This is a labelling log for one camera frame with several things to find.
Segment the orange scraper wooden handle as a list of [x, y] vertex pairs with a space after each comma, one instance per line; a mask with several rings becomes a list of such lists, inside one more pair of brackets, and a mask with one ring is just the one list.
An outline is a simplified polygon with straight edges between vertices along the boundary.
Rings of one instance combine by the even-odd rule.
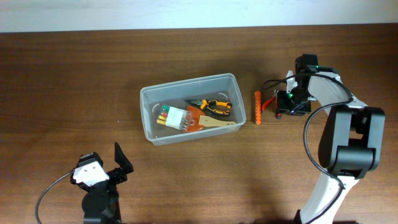
[[188, 133], [201, 131], [203, 128], [214, 128], [214, 127], [222, 127], [236, 124], [234, 121], [222, 121], [211, 116], [207, 116], [202, 110], [188, 105], [186, 110], [191, 112], [192, 120], [187, 129]]

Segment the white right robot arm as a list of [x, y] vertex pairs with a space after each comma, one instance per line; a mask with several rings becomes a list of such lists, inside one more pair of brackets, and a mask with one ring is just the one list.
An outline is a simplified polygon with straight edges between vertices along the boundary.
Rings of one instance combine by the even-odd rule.
[[[348, 192], [379, 165], [385, 112], [369, 107], [344, 86], [338, 71], [319, 65], [314, 54], [295, 60], [295, 70], [283, 80], [286, 90], [275, 91], [275, 116], [309, 117], [303, 145], [310, 162], [320, 171], [315, 188], [294, 223], [332, 223]], [[308, 127], [320, 112], [328, 115], [314, 159], [308, 146]]]

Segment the clear screwdriver bit case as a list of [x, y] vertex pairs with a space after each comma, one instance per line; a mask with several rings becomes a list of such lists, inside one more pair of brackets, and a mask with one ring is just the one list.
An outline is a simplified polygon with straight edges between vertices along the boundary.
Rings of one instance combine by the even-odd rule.
[[182, 132], [187, 132], [195, 124], [190, 111], [169, 105], [162, 105], [156, 122]]

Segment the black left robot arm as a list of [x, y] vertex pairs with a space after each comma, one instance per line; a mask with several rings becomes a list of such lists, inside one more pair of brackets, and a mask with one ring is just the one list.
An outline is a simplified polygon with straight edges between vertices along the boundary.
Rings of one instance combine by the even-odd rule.
[[122, 222], [117, 185], [127, 181], [127, 175], [134, 168], [117, 142], [114, 143], [114, 160], [119, 166], [106, 172], [99, 154], [92, 152], [82, 155], [72, 170], [71, 184], [86, 191], [81, 203], [84, 223]]

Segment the orange black long-nose pliers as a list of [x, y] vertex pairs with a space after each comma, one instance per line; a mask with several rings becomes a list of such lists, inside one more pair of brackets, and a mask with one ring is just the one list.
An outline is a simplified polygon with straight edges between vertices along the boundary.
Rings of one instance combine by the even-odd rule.
[[223, 100], [185, 100], [189, 105], [196, 106], [202, 111], [209, 111], [218, 116], [229, 116], [232, 103]]

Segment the clear plastic container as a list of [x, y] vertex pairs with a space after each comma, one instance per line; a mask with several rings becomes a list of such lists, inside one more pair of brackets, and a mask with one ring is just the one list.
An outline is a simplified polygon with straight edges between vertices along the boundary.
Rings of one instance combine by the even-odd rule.
[[246, 122], [231, 73], [144, 87], [140, 102], [144, 133], [156, 146], [234, 132]]

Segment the small red cutting pliers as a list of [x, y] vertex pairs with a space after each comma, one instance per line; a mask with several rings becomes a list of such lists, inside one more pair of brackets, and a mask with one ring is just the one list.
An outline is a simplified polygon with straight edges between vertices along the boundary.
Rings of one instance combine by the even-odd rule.
[[271, 105], [272, 102], [275, 102], [275, 117], [277, 119], [281, 119], [282, 113], [279, 112], [279, 107], [277, 102], [278, 92], [279, 92], [278, 90], [275, 90], [273, 96], [261, 105], [261, 113], [263, 113], [266, 110], [266, 108]]

